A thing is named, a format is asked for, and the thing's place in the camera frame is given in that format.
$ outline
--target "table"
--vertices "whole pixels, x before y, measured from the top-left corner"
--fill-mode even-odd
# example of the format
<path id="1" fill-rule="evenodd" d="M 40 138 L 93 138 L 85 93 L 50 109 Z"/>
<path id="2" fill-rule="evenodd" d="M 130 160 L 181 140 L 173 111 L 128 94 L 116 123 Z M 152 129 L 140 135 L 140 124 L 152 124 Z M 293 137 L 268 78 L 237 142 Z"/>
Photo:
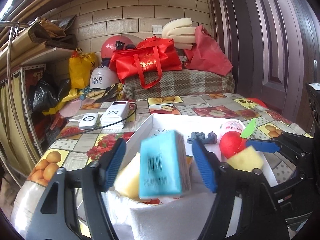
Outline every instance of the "table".
<path id="1" fill-rule="evenodd" d="M 61 159 L 57 160 L 59 167 L 65 167 L 68 171 L 81 169 L 92 160 L 98 160 L 101 152 L 110 150 L 117 138 L 122 137 L 128 140 L 150 116 L 150 113 L 231 118 L 240 120 L 245 126 L 252 118 L 256 118 L 256 128 L 252 135 L 256 139 L 267 140 L 277 136 L 276 132 L 272 133 L 266 129 L 267 125 L 267 128 L 273 126 L 276 130 L 311 137 L 297 124 L 283 118 L 273 110 L 243 98 L 239 94 L 149 98 L 136 100 L 135 103 L 138 106 L 137 111 L 127 120 L 123 129 L 108 130 L 108 132 L 99 129 L 90 133 L 71 136 L 68 139 L 59 139 L 49 147 L 43 158 L 46 158 L 50 152 L 57 151 L 61 155 Z M 111 104 L 112 102 L 84 105 L 76 115 L 104 112 Z M 59 136 L 74 134 L 78 131 L 78 122 L 69 122 Z M 295 170 L 295 166 L 279 153 L 264 153 L 264 155 L 278 183 L 286 181 Z M 37 183 L 33 181 L 37 177 L 34 176 L 35 172 L 34 169 L 18 192 L 11 215 L 12 225 L 24 238 L 32 214 L 47 185 L 45 179 L 40 179 Z M 76 194 L 78 206 L 82 201 L 81 189 L 77 190 Z"/>

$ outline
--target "red apple toy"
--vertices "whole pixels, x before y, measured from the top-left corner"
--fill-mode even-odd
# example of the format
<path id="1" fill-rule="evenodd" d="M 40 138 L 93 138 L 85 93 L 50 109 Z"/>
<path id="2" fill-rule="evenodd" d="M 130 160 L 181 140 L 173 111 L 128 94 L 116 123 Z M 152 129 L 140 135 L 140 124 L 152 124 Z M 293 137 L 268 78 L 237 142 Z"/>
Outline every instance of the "red apple toy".
<path id="1" fill-rule="evenodd" d="M 241 138 L 240 134 L 241 133 L 236 131 L 229 131 L 221 137 L 219 148 L 221 154 L 227 159 L 246 148 L 245 143 L 247 142 L 247 139 Z"/>

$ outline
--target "white cardboard box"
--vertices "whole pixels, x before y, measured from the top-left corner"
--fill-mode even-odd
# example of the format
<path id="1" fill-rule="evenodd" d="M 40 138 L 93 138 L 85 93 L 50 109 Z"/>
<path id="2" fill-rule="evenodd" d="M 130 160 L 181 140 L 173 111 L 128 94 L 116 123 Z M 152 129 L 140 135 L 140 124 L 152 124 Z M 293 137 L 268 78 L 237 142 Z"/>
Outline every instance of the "white cardboard box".
<path id="1" fill-rule="evenodd" d="M 219 128 L 222 124 L 228 121 L 239 122 L 243 128 L 244 125 L 236 119 L 224 119 L 214 117 L 200 117 L 200 116 L 188 116 L 188 115 L 175 115 L 175 114 L 152 114 L 145 122 L 136 130 L 131 138 L 126 143 L 126 153 L 121 163 L 120 170 L 123 169 L 134 158 L 137 152 L 140 150 L 140 142 L 150 136 L 156 136 L 159 133 L 166 132 L 168 130 L 176 130 L 184 137 L 186 154 L 192 156 L 192 145 L 187 143 L 188 137 L 191 136 L 191 132 L 204 132 L 206 135 L 213 131 L 217 134 L 219 139 Z M 210 145 L 205 145 L 206 149 L 215 153 L 220 161 L 226 161 L 224 156 L 221 156 L 219 142 Z M 262 152 L 258 152 L 263 159 L 262 172 L 269 182 L 270 186 L 278 185 L 276 178 L 268 164 L 265 156 Z"/>

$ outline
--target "wooden door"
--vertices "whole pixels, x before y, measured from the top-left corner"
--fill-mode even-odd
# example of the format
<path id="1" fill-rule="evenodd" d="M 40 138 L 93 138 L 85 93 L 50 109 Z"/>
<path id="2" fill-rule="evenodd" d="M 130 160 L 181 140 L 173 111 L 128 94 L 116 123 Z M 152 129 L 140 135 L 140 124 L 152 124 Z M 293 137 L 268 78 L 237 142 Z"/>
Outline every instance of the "wooden door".
<path id="1" fill-rule="evenodd" d="M 223 42 L 234 66 L 237 93 L 259 98 L 287 119 L 298 120 L 301 106 L 306 104 L 302 97 L 304 83 L 311 78 L 306 73 L 311 72 L 308 69 L 314 72 L 311 59 L 319 57 L 316 35 L 319 22 L 312 17 L 307 1 L 219 1 L 224 7 L 211 0 L 212 11 L 217 14 L 217 7 L 225 9 L 228 28 L 224 30 L 228 33 L 221 35 L 219 32 L 223 28 L 214 29 L 217 37 L 228 39 L 226 42 L 220 38 L 218 43 Z M 219 22 L 219 18 L 214 17 L 214 22 Z"/>

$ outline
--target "light switch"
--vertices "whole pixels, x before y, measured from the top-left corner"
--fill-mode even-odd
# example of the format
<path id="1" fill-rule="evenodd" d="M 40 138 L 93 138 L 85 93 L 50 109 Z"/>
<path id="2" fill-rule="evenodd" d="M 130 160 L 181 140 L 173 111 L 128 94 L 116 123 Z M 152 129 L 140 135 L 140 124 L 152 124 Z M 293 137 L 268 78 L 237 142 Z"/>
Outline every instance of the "light switch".
<path id="1" fill-rule="evenodd" d="M 162 25 L 153 25 L 152 26 L 153 34 L 161 34 L 162 33 Z"/>

